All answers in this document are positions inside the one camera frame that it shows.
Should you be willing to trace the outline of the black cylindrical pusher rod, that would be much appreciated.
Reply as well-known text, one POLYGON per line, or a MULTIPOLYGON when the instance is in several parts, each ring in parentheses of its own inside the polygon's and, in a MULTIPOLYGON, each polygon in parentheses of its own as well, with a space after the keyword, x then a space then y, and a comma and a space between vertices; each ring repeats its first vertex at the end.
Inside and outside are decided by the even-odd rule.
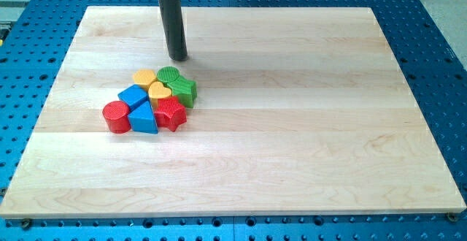
POLYGON ((175 61, 188 58, 180 0, 158 0, 169 57, 175 61))

